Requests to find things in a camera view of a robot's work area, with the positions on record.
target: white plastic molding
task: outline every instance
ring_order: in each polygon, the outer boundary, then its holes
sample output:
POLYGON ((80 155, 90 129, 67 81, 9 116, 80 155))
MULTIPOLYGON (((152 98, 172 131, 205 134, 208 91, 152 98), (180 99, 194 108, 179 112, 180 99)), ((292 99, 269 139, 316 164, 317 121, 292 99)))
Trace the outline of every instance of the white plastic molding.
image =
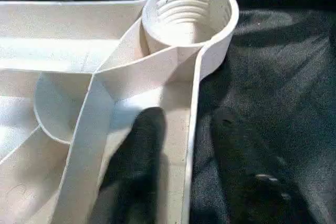
POLYGON ((188 223, 199 82, 235 0, 0 2, 0 223, 86 223, 141 110, 166 136, 157 223, 188 223))

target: round opening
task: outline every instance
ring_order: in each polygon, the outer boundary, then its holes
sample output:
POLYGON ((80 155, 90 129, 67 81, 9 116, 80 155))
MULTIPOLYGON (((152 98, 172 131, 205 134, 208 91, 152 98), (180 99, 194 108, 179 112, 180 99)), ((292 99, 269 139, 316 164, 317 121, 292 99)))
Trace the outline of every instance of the round opening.
POLYGON ((148 0, 142 12, 146 32, 169 46, 204 43, 237 21, 235 0, 148 0))

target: recessed cavity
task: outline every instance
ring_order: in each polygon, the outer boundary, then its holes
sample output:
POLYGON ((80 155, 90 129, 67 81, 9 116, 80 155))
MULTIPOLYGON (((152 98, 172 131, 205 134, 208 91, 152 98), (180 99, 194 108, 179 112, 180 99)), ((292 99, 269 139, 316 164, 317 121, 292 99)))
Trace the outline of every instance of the recessed cavity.
POLYGON ((235 0, 148 0, 142 21, 151 52, 210 40, 228 25, 233 7, 238 15, 235 0))

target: black cloth background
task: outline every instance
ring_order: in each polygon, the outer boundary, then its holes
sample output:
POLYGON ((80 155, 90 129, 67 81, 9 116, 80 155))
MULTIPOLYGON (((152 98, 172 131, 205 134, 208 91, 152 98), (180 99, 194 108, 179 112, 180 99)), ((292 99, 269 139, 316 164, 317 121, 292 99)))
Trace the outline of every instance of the black cloth background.
POLYGON ((227 57, 199 91, 190 223, 227 221, 209 132, 218 106, 253 124, 288 163, 316 219, 336 223, 336 0, 238 4, 227 57))

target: internal thread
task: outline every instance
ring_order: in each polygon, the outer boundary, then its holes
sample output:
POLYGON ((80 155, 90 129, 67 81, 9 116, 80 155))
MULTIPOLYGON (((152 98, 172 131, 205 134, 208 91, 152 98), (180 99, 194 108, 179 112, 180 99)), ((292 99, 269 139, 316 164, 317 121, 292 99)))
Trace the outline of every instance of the internal thread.
POLYGON ((208 23, 209 0, 159 0, 156 4, 162 23, 208 23))

